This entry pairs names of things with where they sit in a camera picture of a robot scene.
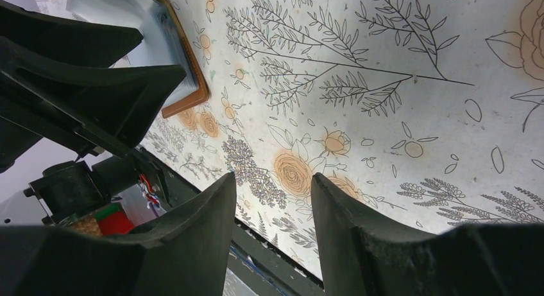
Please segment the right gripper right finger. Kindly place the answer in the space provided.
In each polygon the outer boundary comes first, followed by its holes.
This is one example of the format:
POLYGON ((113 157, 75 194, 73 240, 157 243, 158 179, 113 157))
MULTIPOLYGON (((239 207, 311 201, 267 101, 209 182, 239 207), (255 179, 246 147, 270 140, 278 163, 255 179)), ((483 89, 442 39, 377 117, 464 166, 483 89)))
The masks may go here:
POLYGON ((442 234, 397 222, 317 173, 310 185, 327 295, 542 295, 541 224, 442 234))

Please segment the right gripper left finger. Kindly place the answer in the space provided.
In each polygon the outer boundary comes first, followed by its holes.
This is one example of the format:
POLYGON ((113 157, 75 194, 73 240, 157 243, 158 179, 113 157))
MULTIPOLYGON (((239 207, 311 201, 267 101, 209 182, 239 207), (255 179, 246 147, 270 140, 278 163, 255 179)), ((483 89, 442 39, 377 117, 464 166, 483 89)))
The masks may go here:
POLYGON ((221 295, 236 183, 227 173, 127 234, 1 228, 2 295, 221 295))

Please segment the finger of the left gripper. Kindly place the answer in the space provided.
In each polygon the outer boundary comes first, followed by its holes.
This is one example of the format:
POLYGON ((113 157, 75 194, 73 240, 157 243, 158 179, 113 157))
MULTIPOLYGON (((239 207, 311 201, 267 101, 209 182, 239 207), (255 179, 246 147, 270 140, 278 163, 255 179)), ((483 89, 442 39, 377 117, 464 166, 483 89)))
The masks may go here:
POLYGON ((81 157, 96 148, 128 155, 185 75, 180 65, 65 64, 2 38, 1 171, 41 138, 81 157))
POLYGON ((106 68, 143 40, 136 28, 95 24, 27 11, 1 1, 1 36, 70 65, 106 68))

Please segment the brown leather card holder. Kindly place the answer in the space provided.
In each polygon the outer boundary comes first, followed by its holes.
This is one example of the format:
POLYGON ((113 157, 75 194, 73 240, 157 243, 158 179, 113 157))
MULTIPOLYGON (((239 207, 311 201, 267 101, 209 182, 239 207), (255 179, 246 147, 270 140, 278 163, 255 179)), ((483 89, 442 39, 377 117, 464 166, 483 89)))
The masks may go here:
POLYGON ((142 42, 128 53, 130 65, 180 65, 185 78, 169 95, 162 117, 204 103, 209 90, 190 40, 168 0, 67 0, 67 10, 86 21, 137 28, 142 42))

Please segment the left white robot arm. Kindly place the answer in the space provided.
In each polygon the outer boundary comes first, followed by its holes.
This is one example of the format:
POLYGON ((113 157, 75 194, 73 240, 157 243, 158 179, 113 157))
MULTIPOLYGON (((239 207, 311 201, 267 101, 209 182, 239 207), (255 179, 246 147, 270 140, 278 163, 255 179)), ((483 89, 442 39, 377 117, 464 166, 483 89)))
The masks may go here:
POLYGON ((42 138, 76 152, 30 183, 49 207, 47 224, 73 222, 138 183, 134 158, 167 97, 185 78, 180 64, 116 68, 140 31, 29 12, 1 2, 1 170, 42 138), (102 148, 111 158, 86 165, 102 148))

